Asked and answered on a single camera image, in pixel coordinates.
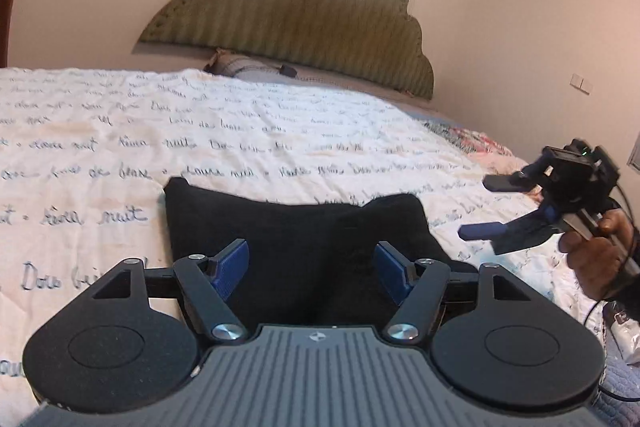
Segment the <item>person's right hand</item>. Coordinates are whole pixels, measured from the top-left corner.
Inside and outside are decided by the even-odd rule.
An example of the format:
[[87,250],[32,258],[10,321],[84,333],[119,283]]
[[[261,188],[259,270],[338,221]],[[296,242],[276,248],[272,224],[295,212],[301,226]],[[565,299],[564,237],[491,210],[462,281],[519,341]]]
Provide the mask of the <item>person's right hand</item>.
[[626,213],[608,210],[598,223],[602,236],[583,239],[577,232],[564,233],[559,250],[566,254],[568,267],[574,271],[580,288],[592,300],[613,296],[613,281],[622,269],[623,257],[612,242],[616,237],[626,254],[636,247],[636,234]]

